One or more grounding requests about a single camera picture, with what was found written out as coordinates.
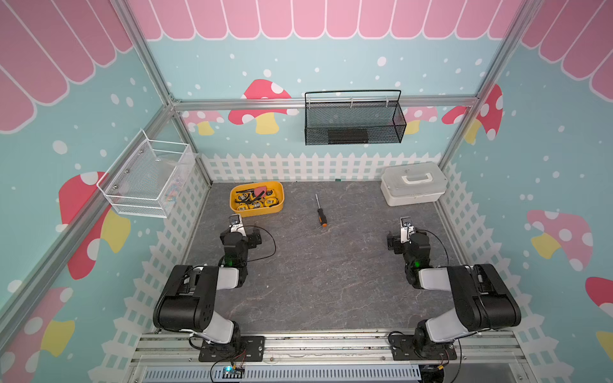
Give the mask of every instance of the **white wire basket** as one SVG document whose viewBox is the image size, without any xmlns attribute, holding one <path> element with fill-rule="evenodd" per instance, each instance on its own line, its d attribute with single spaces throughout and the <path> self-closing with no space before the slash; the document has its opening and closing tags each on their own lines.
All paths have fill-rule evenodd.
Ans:
<svg viewBox="0 0 613 383">
<path fill-rule="evenodd" d="M 105 180 L 113 163 L 98 181 L 98 189 L 119 214 L 168 218 L 196 155 L 187 143 L 150 140 L 144 131 L 135 140 L 139 136 L 136 149 L 119 171 Z"/>
</svg>

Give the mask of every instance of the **white picket fence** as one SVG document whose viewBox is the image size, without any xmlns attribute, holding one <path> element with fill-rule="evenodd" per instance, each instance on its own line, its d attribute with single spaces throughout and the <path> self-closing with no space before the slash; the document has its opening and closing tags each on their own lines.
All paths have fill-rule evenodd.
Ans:
<svg viewBox="0 0 613 383">
<path fill-rule="evenodd" d="M 428 153 L 419 157 L 416 153 L 405 157 L 404 153 L 398 156 L 380 156 L 379 153 L 368 157 L 366 153 L 357 157 L 351 153 L 348 157 L 338 154 L 332 157 L 326 154 L 319 157 L 317 154 L 307 157 L 302 153 L 298 157 L 289 154 L 282 157 L 277 153 L 270 157 L 268 154 L 257 157 L 244 157 L 239 154 L 234 158 L 228 154 L 219 157 L 217 154 L 212 158 L 202 156 L 208 174 L 214 181 L 256 181 L 256 180 L 378 180 L 381 178 L 383 168 L 391 165 L 416 164 L 419 162 L 436 162 L 441 159 L 438 153 L 430 157 Z"/>
<path fill-rule="evenodd" d="M 472 203 L 473 193 L 466 191 L 466 182 L 461 182 L 462 173 L 456 173 L 455 166 L 450 164 L 444 170 L 449 185 L 441 200 L 462 242 L 463 253 L 469 258 L 467 261 L 470 264 L 494 265 L 515 297 L 522 310 L 522 322 L 514 328 L 514 332 L 536 377 L 547 378 L 550 382 L 562 379 L 571 383 L 570 375 L 574 368 L 559 361 L 555 355 L 558 341 L 544 334 L 541 325 L 545 318 L 530 309 L 532 296 L 520 291 L 521 277 L 509 271 L 511 260 L 500 255 L 502 244 L 492 241 L 493 229 L 485 226 L 485 216 L 479 215 L 479 204 Z"/>
<path fill-rule="evenodd" d="M 151 259 L 142 262 L 144 272 L 142 278 L 134 280 L 134 294 L 124 299 L 125 315 L 113 321 L 115 336 L 102 344 L 105 353 L 102 363 L 88 371 L 92 382 L 123 382 L 141 334 L 154 328 L 153 308 L 170 271 L 187 251 L 206 193 L 204 179 L 194 168 L 170 216 L 164 220 L 164 231 L 156 233 L 158 243 L 150 246 Z"/>
</svg>

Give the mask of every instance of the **toolbox handle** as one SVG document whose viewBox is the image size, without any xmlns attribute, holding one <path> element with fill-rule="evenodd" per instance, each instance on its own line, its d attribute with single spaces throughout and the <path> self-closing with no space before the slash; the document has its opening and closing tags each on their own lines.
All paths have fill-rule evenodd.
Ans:
<svg viewBox="0 0 613 383">
<path fill-rule="evenodd" d="M 424 178 L 423 180 L 409 181 L 409 180 L 407 180 L 407 179 L 406 179 L 406 175 L 403 175 L 403 176 L 402 176 L 402 180 L 403 180 L 403 181 L 404 181 L 406 184 L 408 184 L 408 185 L 415 185 L 415 184 L 418 184 L 418 183 L 432 182 L 432 174 L 430 174 L 430 173 L 426 173 L 426 174 L 425 174 L 425 176 L 426 176 L 427 178 Z"/>
</svg>

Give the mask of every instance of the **white toolbox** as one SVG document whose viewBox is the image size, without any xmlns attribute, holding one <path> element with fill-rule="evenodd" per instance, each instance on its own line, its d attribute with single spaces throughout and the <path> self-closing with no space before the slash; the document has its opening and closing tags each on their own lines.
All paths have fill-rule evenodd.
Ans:
<svg viewBox="0 0 613 383">
<path fill-rule="evenodd" d="M 447 178 L 434 162 L 388 167 L 381 191 L 390 206 L 434 202 L 445 193 Z"/>
</svg>

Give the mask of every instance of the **yellow plastic tray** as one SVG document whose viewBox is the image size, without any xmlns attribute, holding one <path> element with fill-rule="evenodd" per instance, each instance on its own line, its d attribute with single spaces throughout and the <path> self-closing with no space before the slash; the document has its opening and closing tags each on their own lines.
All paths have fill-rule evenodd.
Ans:
<svg viewBox="0 0 613 383">
<path fill-rule="evenodd" d="M 237 191 L 245 190 L 245 189 L 255 189 L 259 186 L 266 186 L 267 189 L 273 189 L 275 191 L 275 197 L 279 199 L 279 204 L 277 206 L 272 207 L 262 207 L 259 209 L 250 209 L 250 210 L 237 210 L 238 204 L 234 202 L 236 199 Z M 258 183 L 248 183 L 243 185 L 238 185 L 236 188 L 233 188 L 230 192 L 230 209 L 236 214 L 240 214 L 241 217 L 255 217 L 255 216 L 263 216 L 264 214 L 273 214 L 279 213 L 283 210 L 283 202 L 285 202 L 285 194 L 283 193 L 283 185 L 277 181 L 267 181 L 267 182 L 258 182 Z"/>
</svg>

